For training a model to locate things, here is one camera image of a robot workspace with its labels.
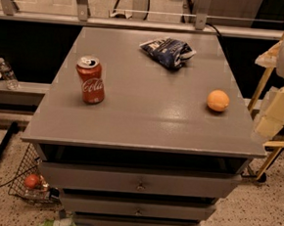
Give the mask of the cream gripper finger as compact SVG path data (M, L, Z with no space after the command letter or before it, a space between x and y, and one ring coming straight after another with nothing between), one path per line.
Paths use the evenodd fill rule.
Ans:
M278 52L280 50L282 41L279 40L276 44L274 44L272 47L270 47L267 51L263 52L261 55L259 55L255 63L264 68L275 68L277 63L277 56Z
M265 139L274 137L284 126L284 86L271 87L261 101L254 132Z

